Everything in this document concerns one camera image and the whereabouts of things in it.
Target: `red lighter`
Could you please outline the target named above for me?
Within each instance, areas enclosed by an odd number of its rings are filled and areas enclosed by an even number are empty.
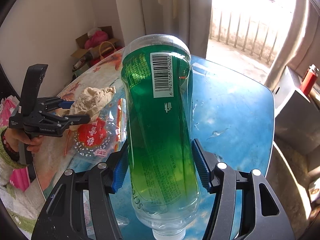
[[[319,69],[315,66],[312,65],[309,67],[306,75],[304,76],[302,83],[300,85],[300,90],[308,96],[313,85],[316,83],[316,80],[318,78],[319,74]]]

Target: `table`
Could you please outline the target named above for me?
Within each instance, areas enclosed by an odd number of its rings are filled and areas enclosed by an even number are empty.
[[[88,86],[115,86],[113,101],[124,97],[120,79],[122,52],[116,52],[89,69],[60,96],[74,100]],[[240,73],[199,57],[192,56],[191,64],[194,70],[192,138],[198,138],[206,151],[215,153],[219,160],[234,169],[246,172],[259,169],[266,175],[274,134],[274,99],[270,90]],[[74,152],[65,155],[65,145],[70,139],[67,137],[64,134],[62,138],[45,138],[41,152],[34,159],[45,197],[65,169],[85,171],[102,160],[87,162],[84,157],[79,159],[75,156]],[[185,239],[201,239],[211,213],[214,195],[208,194],[201,183],[199,187],[201,202],[198,216],[187,226]],[[121,228],[124,239],[153,239],[152,230],[139,222],[131,206],[129,172],[123,187],[111,195],[111,202],[115,214],[129,221]],[[237,191],[232,238],[239,230],[240,215],[241,192]]]

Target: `pink bag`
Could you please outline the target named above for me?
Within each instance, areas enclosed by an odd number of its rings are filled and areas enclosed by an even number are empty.
[[[30,186],[30,179],[28,174],[28,168],[13,170],[10,176],[10,184],[16,188],[25,192],[25,190]]]
[[[94,35],[88,39],[85,44],[85,49],[94,48],[99,46],[102,42],[109,40],[108,34],[103,31],[96,31]]]

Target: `crumpled paper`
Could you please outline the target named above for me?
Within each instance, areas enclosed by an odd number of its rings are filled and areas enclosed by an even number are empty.
[[[70,109],[57,111],[59,116],[69,114],[88,114],[91,122],[94,122],[99,116],[100,111],[112,100],[116,93],[115,87],[106,87],[103,89],[87,87],[72,104]],[[70,130],[75,131],[80,125],[70,125]]]

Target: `white wall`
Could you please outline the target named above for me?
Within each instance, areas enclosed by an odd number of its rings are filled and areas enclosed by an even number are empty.
[[[145,35],[141,0],[92,0],[96,26],[112,26],[122,46]]]
[[[91,0],[17,0],[0,27],[0,62],[17,93],[27,68],[37,63],[49,65],[39,96],[68,85],[75,39],[94,21]]]
[[[145,35],[140,0],[17,0],[0,27],[0,63],[18,94],[30,65],[48,64],[39,96],[55,96],[72,77],[75,39],[112,26],[120,45]]]
[[[124,44],[146,35],[141,0],[116,0]]]
[[[124,46],[116,0],[92,0],[96,27],[112,26],[113,35]]]

